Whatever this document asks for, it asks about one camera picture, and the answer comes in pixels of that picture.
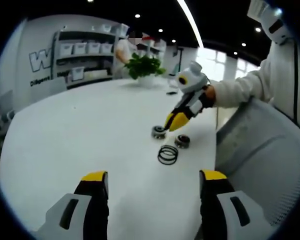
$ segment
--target black coil spring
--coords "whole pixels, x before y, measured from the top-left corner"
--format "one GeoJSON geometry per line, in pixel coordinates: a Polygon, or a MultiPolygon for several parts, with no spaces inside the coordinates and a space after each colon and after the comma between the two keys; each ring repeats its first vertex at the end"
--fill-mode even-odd
{"type": "Polygon", "coordinates": [[[171,145],[161,146],[158,153],[158,160],[164,165],[172,165],[177,161],[179,151],[171,145]]]}

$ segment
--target white sleeve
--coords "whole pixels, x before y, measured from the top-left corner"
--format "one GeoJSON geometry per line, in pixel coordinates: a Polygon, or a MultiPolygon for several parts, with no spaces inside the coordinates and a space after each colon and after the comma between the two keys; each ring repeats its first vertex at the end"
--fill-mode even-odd
{"type": "Polygon", "coordinates": [[[269,102],[270,94],[270,61],[261,62],[260,70],[251,71],[244,77],[235,81],[211,81],[215,89],[215,106],[222,108],[238,107],[240,103],[247,102],[250,97],[269,102]]]}
{"type": "Polygon", "coordinates": [[[120,51],[124,51],[125,45],[126,45],[125,40],[124,40],[124,39],[121,39],[121,40],[119,40],[118,43],[116,44],[115,49],[116,49],[116,50],[120,50],[120,51]]]}

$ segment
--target potted plant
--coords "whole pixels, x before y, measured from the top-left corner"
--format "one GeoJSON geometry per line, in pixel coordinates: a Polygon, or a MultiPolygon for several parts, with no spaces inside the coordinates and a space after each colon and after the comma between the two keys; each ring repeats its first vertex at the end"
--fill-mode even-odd
{"type": "Polygon", "coordinates": [[[129,63],[125,64],[125,67],[128,69],[131,78],[138,80],[139,84],[144,87],[150,87],[155,76],[166,72],[160,65],[161,61],[157,58],[146,55],[140,57],[134,53],[129,63]]]}

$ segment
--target green plant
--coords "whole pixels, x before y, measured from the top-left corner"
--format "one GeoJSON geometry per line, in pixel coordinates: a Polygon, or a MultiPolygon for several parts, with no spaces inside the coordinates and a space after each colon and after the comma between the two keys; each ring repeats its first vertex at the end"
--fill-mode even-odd
{"type": "Polygon", "coordinates": [[[157,58],[150,58],[146,55],[140,57],[134,53],[129,63],[125,64],[125,67],[129,70],[129,75],[136,80],[151,74],[155,76],[164,74],[166,70],[161,68],[160,65],[161,61],[157,58]]]}

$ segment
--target white shelving unit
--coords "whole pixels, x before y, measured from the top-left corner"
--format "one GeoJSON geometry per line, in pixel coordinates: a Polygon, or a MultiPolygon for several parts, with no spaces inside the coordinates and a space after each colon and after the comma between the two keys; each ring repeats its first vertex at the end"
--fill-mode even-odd
{"type": "MultiPolygon", "coordinates": [[[[62,29],[57,31],[53,36],[52,41],[52,57],[51,57],[51,79],[55,79],[62,76],[66,79],[67,88],[75,88],[82,85],[103,82],[107,80],[113,79],[114,67],[116,65],[116,59],[114,55],[114,49],[120,39],[124,37],[119,36],[120,31],[118,26],[112,26],[112,30],[110,32],[100,31],[100,30],[90,30],[90,31],[82,31],[82,30],[67,30],[62,29]],[[69,54],[69,55],[60,55],[62,44],[75,44],[75,43],[89,43],[89,42],[98,42],[98,43],[109,43],[112,44],[111,53],[84,53],[84,54],[69,54]],[[83,65],[86,65],[89,60],[91,62],[102,63],[96,67],[85,67],[84,71],[97,71],[107,69],[107,76],[100,76],[95,78],[83,78],[82,80],[70,80],[68,78],[69,72],[73,68],[73,66],[67,66],[75,61],[81,61],[83,65]],[[104,66],[105,61],[110,63],[110,66],[104,66]]],[[[157,48],[151,46],[150,41],[146,43],[141,43],[137,46],[138,51],[144,50],[147,56],[159,56],[160,52],[164,52],[165,48],[157,48]]]]}

